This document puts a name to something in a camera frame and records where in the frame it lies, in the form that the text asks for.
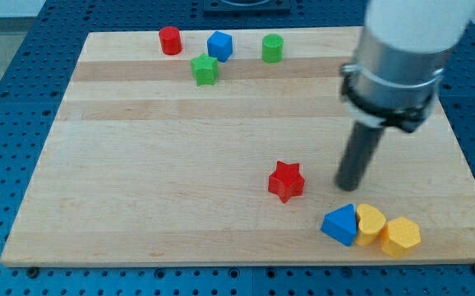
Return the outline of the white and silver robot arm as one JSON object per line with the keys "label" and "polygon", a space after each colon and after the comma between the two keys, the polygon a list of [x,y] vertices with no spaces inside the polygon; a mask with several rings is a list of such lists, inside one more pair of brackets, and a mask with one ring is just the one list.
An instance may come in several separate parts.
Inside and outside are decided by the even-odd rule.
{"label": "white and silver robot arm", "polygon": [[414,132],[431,115],[475,0],[371,0],[341,95],[357,132]]}

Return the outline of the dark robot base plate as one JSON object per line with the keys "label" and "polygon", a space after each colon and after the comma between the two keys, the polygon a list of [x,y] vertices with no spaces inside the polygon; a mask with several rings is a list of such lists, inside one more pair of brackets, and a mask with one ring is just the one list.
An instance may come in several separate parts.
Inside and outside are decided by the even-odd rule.
{"label": "dark robot base plate", "polygon": [[205,14],[290,12],[290,0],[202,0]]}

